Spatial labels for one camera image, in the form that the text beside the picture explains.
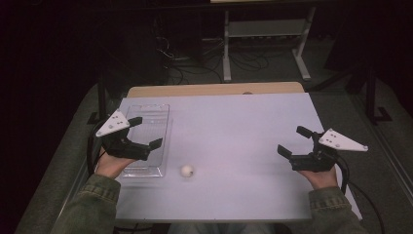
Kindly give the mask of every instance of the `hand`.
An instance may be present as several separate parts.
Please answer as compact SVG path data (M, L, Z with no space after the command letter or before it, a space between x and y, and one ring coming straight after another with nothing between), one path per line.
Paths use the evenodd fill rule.
M96 175L106 176L110 178L116 178L121 174L122 170L127 165L136 161L134 159L117 158L110 156L103 149L100 149L100 154L103 155L100 157L97 163L96 171L94 173Z
M314 189L338 186L335 167L332 167L328 172L313 173L310 171L299 171L298 173L303 175Z

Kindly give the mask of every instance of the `tabletop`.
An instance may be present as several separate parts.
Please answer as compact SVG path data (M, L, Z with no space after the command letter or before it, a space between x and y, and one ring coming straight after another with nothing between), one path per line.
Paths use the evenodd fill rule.
M231 87L237 85L217 87L226 86L231 93ZM323 131L310 96L300 89L280 94L254 90L263 85L299 88L293 83L243 85L240 94L223 94L221 90L199 96L171 92L160 97L133 97L140 94L134 93L139 90L136 88L123 99L120 110L125 114L132 105L167 104L169 129L164 176L117 178L122 184L117 219L227 222L311 218L310 183L277 153L278 144L294 154L312 150L312 141L295 133L297 126ZM243 95L247 87L246 92L253 95ZM194 167L193 176L180 174L184 165ZM361 218L350 190L346 196Z

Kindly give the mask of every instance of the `small white ball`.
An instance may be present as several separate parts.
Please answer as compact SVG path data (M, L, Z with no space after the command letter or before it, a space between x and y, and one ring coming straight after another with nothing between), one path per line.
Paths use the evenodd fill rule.
M194 174L194 167L190 165L182 166L181 175L184 177L191 177Z

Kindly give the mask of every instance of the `person's arm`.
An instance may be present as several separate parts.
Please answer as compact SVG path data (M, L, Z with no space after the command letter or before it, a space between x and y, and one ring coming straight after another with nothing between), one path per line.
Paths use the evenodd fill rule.
M337 183L335 168L329 172L299 172L313 186L309 193L313 226L319 234L361 234L367 231L360 225L347 198Z
M114 178L133 161L104 153L94 175L64 208L52 233L111 234L121 189L121 184Z

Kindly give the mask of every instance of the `clear plastic container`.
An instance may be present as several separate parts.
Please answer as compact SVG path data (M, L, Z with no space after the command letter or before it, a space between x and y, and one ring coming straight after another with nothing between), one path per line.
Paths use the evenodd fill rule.
M161 147L150 152L147 161L138 160L129 164L121 173L121 177L160 177L164 176L166 163L167 131L169 121L169 105L132 105L127 119L142 117L142 124L132 127L128 139L135 143L149 144L162 138Z

